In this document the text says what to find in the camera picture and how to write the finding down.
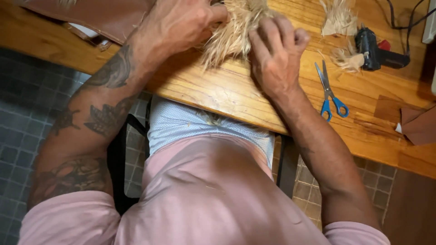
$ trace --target white patterned shorts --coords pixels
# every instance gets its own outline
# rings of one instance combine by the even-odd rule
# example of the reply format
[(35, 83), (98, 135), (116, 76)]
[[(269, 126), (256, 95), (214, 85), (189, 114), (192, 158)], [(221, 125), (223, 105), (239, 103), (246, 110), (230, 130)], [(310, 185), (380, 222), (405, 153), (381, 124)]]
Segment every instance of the white patterned shorts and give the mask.
[(161, 147), (182, 138), (208, 133), (233, 135), (257, 146), (266, 156), (271, 168), (274, 133), (244, 122), (180, 104), (156, 95), (151, 100), (150, 155)]

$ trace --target pink shirt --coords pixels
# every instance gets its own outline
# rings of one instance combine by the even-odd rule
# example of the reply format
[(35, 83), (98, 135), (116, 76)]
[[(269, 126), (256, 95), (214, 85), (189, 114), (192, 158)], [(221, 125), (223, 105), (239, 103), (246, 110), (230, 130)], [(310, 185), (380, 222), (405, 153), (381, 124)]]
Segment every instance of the pink shirt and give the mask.
[(139, 203), (122, 217), (113, 199), (80, 191), (48, 199), (24, 217), (19, 245), (388, 245), (355, 222), (322, 234), (271, 181), (257, 147), (228, 135), (185, 138), (149, 157)]

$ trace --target person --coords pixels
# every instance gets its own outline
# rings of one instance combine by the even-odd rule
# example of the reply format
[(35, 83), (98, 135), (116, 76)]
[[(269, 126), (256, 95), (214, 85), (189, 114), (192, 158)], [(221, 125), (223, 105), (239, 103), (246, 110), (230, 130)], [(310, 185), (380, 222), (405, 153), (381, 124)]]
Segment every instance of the person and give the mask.
[(20, 245), (389, 244), (350, 151), (298, 83), (310, 38), (279, 14), (249, 32), (252, 69), (319, 183), (324, 233), (272, 181), (269, 132), (230, 119), (209, 125), (197, 109), (159, 97), (143, 193), (117, 213), (107, 146), (156, 69), (228, 16), (208, 0), (156, 2), (53, 125), (35, 161)]

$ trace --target scissors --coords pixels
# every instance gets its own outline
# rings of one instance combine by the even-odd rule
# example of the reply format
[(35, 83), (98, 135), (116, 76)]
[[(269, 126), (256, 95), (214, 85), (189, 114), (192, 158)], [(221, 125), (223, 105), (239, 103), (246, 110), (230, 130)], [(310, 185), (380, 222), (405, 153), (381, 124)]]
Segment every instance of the scissors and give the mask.
[[(318, 75), (320, 76), (321, 79), (321, 83), (323, 84), (324, 87), (324, 103), (323, 103), (323, 107), (321, 109), (321, 116), (327, 112), (328, 113), (328, 118), (327, 118), (327, 122), (330, 121), (332, 114), (330, 111), (330, 103), (328, 100), (328, 97), (330, 96), (333, 100), (334, 105), (336, 106), (336, 113), (338, 115), (340, 115), (341, 117), (347, 117), (350, 110), (348, 109), (348, 107), (342, 103), (342, 101), (340, 101), (338, 98), (336, 98), (330, 88), (330, 84), (328, 82), (328, 76), (327, 76), (327, 68), (326, 68), (326, 62), (323, 60), (323, 72), (321, 72), (320, 68), (318, 67), (318, 64), (315, 62), (315, 66), (317, 68), (318, 71)], [(341, 108), (345, 109), (345, 114), (341, 113)]]

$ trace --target tattooed arm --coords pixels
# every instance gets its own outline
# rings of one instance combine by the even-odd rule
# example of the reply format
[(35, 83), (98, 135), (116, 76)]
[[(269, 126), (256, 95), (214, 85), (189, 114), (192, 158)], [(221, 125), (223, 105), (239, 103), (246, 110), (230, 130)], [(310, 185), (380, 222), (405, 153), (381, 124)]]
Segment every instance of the tattooed arm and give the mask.
[(353, 157), (341, 137), (313, 108), (298, 83), (300, 58), (309, 42), (284, 16), (264, 18), (249, 33), (253, 71), (276, 105), (319, 183), (323, 226), (354, 221), (380, 229)]
[(106, 148), (138, 94), (169, 56), (211, 36), (226, 22), (224, 5), (207, 0), (158, 0), (126, 44), (71, 97), (37, 159), (28, 208), (76, 191), (112, 194)]

